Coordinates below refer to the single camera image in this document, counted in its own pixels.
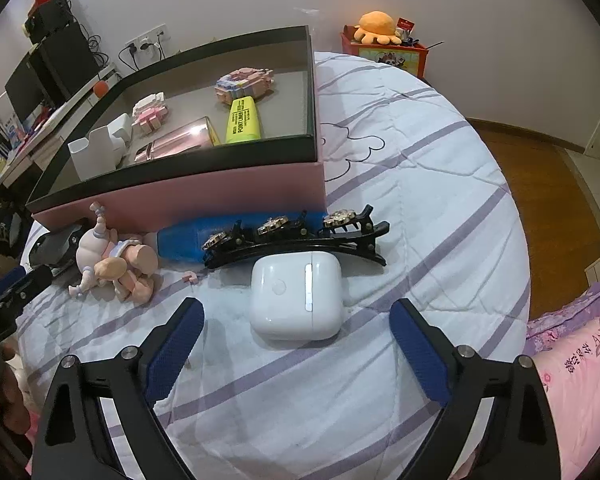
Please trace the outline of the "person left hand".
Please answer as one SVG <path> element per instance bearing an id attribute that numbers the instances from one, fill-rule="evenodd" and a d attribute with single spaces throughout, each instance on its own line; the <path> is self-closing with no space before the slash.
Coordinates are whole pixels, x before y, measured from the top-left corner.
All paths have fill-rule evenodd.
<path id="1" fill-rule="evenodd" d="M 15 434 L 26 434 L 31 427 L 30 414 L 24 405 L 16 375 L 8 364 L 16 352 L 8 344 L 1 344 L 1 350 L 4 366 L 0 382 L 0 415 L 7 429 Z"/>

